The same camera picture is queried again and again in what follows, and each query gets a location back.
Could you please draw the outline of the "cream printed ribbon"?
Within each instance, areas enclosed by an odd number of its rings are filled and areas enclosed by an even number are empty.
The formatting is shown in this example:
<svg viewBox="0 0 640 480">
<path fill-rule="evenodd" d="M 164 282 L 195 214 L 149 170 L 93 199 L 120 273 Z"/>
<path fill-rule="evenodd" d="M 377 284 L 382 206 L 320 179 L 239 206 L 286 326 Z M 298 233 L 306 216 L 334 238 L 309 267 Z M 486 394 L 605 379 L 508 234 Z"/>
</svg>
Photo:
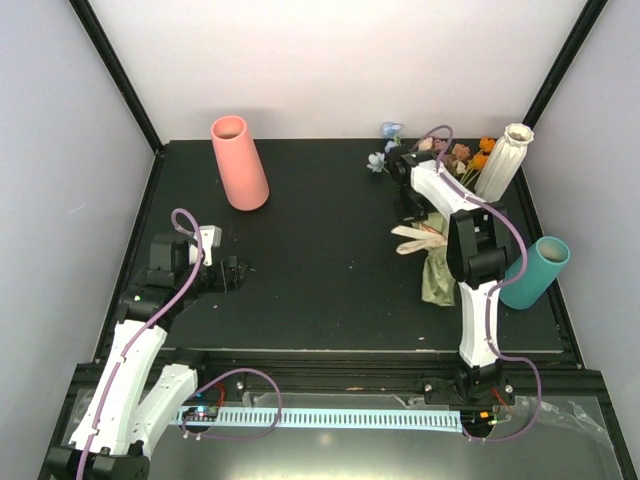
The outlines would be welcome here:
<svg viewBox="0 0 640 480">
<path fill-rule="evenodd" d="M 403 242 L 396 247 L 396 252 L 399 255 L 409 255 L 420 250 L 431 251 L 447 245 L 447 239 L 445 236 L 431 227 L 422 229 L 408 226 L 396 226 L 391 230 L 391 233 L 396 236 L 408 238 L 408 241 Z"/>
</svg>

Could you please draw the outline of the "pink artificial flower bunch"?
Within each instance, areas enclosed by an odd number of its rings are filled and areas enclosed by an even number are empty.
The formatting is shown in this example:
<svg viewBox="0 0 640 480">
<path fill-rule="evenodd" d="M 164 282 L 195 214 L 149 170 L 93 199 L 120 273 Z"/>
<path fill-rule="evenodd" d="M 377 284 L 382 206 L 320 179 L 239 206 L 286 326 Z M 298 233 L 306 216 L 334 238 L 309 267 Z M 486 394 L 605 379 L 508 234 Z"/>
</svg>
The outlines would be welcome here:
<svg viewBox="0 0 640 480">
<path fill-rule="evenodd" d="M 471 160 L 471 150 L 467 145 L 447 145 L 447 141 L 442 138 L 427 137 L 418 142 L 418 150 L 427 152 L 433 159 L 442 155 L 442 163 L 455 177 L 461 177 L 466 172 Z"/>
</svg>

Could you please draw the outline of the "green and orange wrapping paper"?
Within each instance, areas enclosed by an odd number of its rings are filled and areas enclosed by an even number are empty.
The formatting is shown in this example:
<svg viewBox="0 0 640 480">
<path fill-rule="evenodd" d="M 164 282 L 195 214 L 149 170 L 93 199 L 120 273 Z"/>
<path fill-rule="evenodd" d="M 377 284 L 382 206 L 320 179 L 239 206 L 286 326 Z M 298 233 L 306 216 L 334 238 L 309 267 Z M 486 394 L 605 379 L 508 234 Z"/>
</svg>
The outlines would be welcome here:
<svg viewBox="0 0 640 480">
<path fill-rule="evenodd" d="M 432 212 L 421 222 L 420 227 L 423 230 L 433 230 L 444 239 L 443 245 L 428 248 L 422 273 L 421 298 L 424 302 L 440 307 L 453 307 L 456 282 L 447 264 L 447 221 L 441 214 Z"/>
</svg>

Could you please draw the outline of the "orange artificial flower bunch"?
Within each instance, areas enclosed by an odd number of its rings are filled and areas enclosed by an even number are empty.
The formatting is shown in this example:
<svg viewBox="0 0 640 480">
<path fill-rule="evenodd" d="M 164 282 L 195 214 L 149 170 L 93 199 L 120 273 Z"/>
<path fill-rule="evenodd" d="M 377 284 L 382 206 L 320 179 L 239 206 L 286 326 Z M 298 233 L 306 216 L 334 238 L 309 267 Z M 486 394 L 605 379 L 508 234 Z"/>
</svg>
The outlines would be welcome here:
<svg viewBox="0 0 640 480">
<path fill-rule="evenodd" d="M 496 144 L 496 140 L 490 137 L 481 138 L 479 141 L 479 151 L 471 158 L 467 164 L 465 173 L 460 177 L 460 183 L 469 187 L 480 175 L 488 162 Z"/>
</svg>

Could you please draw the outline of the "blue artificial flower bunch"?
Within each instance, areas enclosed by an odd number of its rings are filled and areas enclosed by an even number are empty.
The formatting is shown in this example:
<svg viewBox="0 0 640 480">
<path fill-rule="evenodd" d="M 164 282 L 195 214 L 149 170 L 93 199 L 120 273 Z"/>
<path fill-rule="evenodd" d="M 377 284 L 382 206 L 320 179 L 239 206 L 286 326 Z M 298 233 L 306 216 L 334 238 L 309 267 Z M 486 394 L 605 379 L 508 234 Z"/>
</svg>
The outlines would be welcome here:
<svg viewBox="0 0 640 480">
<path fill-rule="evenodd" d="M 387 156 L 402 144 L 402 127 L 402 124 L 396 122 L 384 122 L 381 125 L 380 134 L 384 140 L 384 148 L 382 151 L 371 153 L 367 158 L 367 169 L 372 173 L 382 173 L 387 170 Z"/>
</svg>

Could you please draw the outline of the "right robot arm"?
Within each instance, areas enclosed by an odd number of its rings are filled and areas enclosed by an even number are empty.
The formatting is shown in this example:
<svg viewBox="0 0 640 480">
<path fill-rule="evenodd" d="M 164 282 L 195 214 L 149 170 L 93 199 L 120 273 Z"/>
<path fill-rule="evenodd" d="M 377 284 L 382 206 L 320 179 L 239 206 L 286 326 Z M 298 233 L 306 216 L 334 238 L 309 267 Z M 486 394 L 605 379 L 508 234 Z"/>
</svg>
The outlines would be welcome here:
<svg viewBox="0 0 640 480">
<path fill-rule="evenodd" d="M 387 154 L 386 165 L 398 184 L 405 221 L 436 211 L 447 222 L 446 262 L 462 301 L 462 366 L 453 389 L 462 403 L 478 405 L 501 380 L 495 296 L 510 254 L 506 210 L 463 187 L 425 151 L 396 147 Z"/>
</svg>

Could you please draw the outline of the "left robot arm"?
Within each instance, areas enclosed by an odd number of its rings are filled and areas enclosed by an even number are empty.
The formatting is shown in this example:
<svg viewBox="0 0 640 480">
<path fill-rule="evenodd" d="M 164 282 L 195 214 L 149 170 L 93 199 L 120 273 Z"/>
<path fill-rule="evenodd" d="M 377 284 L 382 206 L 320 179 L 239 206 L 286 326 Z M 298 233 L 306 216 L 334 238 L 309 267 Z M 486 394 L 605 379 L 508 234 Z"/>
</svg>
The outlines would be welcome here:
<svg viewBox="0 0 640 480">
<path fill-rule="evenodd" d="M 213 372 L 201 354 L 176 350 L 151 390 L 151 367 L 176 317 L 207 293 L 240 288 L 247 265 L 214 257 L 222 231 L 158 234 L 149 262 L 120 297 L 111 351 L 91 402 L 65 446 L 45 460 L 55 479 L 145 479 L 153 450 L 178 407 L 207 397 Z"/>
</svg>

